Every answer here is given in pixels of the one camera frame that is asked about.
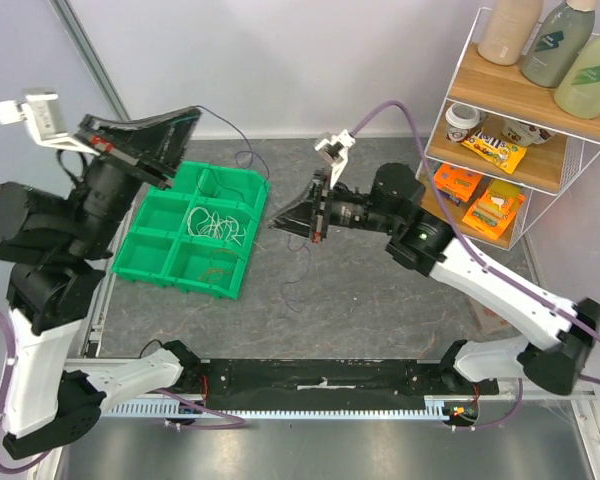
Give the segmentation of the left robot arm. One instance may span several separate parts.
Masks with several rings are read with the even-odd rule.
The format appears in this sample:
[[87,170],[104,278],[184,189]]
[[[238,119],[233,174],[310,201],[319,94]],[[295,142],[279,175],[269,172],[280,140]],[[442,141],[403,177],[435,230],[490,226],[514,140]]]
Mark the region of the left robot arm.
[[106,373],[67,371],[65,363],[105,275],[97,262],[110,257],[141,186],[172,186],[200,116],[195,106],[127,122],[88,115],[71,134],[43,107],[10,107],[9,120],[25,122],[36,143],[75,152],[82,164],[67,197],[0,184],[0,260],[12,264],[0,435],[11,458],[68,445],[142,394],[198,385],[199,358],[177,340]]

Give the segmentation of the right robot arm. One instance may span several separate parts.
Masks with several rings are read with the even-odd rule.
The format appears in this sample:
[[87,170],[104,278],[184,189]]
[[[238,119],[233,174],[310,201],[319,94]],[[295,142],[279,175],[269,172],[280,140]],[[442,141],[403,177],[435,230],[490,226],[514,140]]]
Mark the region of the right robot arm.
[[437,371],[445,391],[521,378],[552,394],[570,394],[595,345],[600,304],[556,296],[504,268],[425,210],[424,193],[402,163],[380,166],[367,193],[318,170],[267,224],[314,243],[325,240],[331,226],[386,234],[385,249],[399,265],[461,291],[517,329],[518,336],[508,340],[454,342]]

